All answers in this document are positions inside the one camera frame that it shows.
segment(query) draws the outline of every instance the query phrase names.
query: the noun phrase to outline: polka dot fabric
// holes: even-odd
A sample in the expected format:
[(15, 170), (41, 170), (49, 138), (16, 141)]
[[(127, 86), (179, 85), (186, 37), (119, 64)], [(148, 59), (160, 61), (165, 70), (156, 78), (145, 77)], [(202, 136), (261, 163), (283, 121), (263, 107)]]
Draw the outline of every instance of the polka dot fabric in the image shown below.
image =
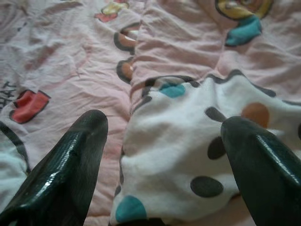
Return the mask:
[(239, 193), (220, 134), (232, 116), (258, 123), (301, 153), (301, 107), (239, 70), (224, 80), (208, 74), (203, 81), (146, 81), (125, 132), (111, 225), (153, 218), (175, 225), (224, 207)]

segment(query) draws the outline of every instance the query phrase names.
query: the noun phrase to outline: blue dot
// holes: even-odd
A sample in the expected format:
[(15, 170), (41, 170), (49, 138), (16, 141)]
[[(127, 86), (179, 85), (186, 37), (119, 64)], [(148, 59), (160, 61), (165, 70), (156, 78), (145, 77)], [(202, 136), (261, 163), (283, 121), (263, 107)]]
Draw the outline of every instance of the blue dot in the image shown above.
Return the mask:
[(115, 216), (119, 223), (146, 219), (146, 210), (139, 199), (128, 195), (117, 207)]
[(185, 94), (185, 87), (182, 84), (168, 83), (160, 88), (160, 92), (170, 98), (176, 98)]

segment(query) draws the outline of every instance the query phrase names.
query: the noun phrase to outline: orange dot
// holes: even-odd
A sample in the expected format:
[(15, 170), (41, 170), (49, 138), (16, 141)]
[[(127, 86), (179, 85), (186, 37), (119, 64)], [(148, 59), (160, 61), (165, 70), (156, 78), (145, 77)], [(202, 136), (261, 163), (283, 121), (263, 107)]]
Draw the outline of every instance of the orange dot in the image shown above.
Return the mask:
[(269, 123), (269, 110), (261, 103), (251, 103), (244, 107), (242, 117), (256, 122), (258, 125), (267, 128)]

